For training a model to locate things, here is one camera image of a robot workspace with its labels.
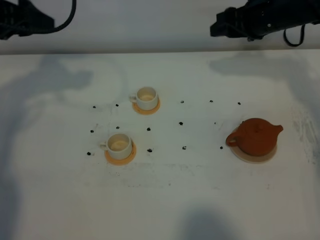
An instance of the cup handle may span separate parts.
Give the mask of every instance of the cup handle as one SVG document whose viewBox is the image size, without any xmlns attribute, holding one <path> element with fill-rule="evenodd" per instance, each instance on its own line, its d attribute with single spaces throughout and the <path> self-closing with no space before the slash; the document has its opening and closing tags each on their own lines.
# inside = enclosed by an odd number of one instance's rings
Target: cup handle
<svg viewBox="0 0 320 240">
<path fill-rule="evenodd" d="M 231 133 L 225 140 L 225 143 L 229 146 L 229 147 L 236 147 L 237 142 L 236 141 L 232 141 L 234 140 L 236 137 L 240 137 L 241 133 L 239 131 L 235 131 L 233 133 Z"/>
<path fill-rule="evenodd" d="M 129 100 L 132 103 L 136 103 L 137 102 L 137 96 L 135 94 L 132 94 L 129 96 Z"/>
<path fill-rule="evenodd" d="M 100 142 L 99 148 L 101 148 L 103 151 L 108 151 L 107 142 L 106 141 Z"/>
</svg>

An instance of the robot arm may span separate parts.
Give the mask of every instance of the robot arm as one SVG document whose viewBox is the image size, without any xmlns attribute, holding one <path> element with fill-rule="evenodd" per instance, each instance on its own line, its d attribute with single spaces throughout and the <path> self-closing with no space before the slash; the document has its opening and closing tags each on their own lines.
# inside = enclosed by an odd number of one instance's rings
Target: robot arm
<svg viewBox="0 0 320 240">
<path fill-rule="evenodd" d="M 18 5 L 0 0 L 0 39 L 7 40 L 12 35 L 20 37 L 32 34 L 51 34 L 67 27 L 75 16 L 77 0 L 72 0 L 72 9 L 68 19 L 55 27 L 53 18 L 47 16 L 29 0 L 19 0 Z"/>
<path fill-rule="evenodd" d="M 310 23 L 320 23 L 320 0 L 248 0 L 242 7 L 229 7 L 217 14 L 210 35 L 247 38 L 250 42 L 284 30 L 286 44 L 297 47 L 304 41 L 305 25 Z M 301 26 L 300 42 L 292 44 L 286 29 L 297 26 Z"/>
</svg>

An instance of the teapot lid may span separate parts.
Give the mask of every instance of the teapot lid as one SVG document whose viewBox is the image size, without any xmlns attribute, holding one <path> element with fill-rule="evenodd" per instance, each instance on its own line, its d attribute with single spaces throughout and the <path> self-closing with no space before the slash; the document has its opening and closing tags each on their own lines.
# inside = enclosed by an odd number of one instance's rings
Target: teapot lid
<svg viewBox="0 0 320 240">
<path fill-rule="evenodd" d="M 259 142 L 270 141 L 277 138 L 278 134 L 273 131 L 276 126 L 261 118 L 251 118 L 244 121 L 240 128 L 246 136 Z"/>
</svg>

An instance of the white teacup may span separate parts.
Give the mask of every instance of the white teacup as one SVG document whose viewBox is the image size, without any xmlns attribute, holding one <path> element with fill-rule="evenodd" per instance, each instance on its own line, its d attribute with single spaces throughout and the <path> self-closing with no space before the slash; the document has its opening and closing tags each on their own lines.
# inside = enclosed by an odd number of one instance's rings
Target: white teacup
<svg viewBox="0 0 320 240">
<path fill-rule="evenodd" d="M 99 146 L 117 160 L 126 159 L 132 152 L 131 138 L 124 133 L 111 135 L 107 141 L 100 143 Z"/>
<path fill-rule="evenodd" d="M 152 110 L 158 105 L 158 93 L 152 87 L 142 87 L 136 94 L 129 96 L 130 102 L 136 103 L 142 110 Z"/>
</svg>

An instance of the teapot spout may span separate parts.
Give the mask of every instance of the teapot spout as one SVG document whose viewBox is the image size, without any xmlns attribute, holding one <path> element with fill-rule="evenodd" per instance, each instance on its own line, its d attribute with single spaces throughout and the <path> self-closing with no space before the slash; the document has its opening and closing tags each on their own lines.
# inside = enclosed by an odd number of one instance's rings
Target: teapot spout
<svg viewBox="0 0 320 240">
<path fill-rule="evenodd" d="M 274 129 L 275 129 L 275 132 L 277 135 L 284 130 L 284 128 L 281 125 L 274 126 L 274 127 L 275 127 Z"/>
</svg>

